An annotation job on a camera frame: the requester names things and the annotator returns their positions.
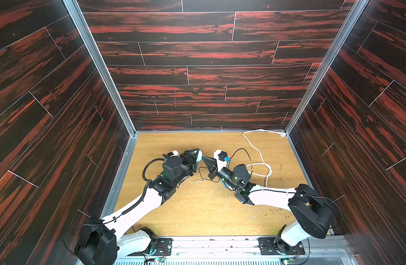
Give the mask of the blue earbud case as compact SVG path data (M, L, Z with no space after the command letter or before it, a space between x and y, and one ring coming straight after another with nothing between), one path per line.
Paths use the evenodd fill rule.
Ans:
M202 160L202 151L199 150L197 153L197 158L196 158L196 162L200 162Z

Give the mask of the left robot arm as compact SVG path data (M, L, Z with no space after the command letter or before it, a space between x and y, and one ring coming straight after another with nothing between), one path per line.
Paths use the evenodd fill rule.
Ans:
M202 159L199 149L177 151L163 156L163 170L156 179L145 179L143 193L120 210L91 218L82 225L73 254L85 265L113 265L119 258L135 253L152 253L157 236L142 228L130 236L125 233L141 218L163 205L175 194L180 183L197 172Z

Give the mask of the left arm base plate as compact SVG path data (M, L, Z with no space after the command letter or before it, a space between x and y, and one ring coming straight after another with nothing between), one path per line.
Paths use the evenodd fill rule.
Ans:
M172 253L173 239L169 237L158 237L151 239L149 246L143 252L136 252L130 256L170 256Z

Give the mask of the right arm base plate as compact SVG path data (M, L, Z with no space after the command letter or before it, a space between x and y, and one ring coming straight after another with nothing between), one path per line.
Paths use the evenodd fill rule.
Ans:
M289 246L281 239L277 240L276 237L259 237L258 244L260 252L264 256L302 256L306 254L302 242L299 242L296 246Z

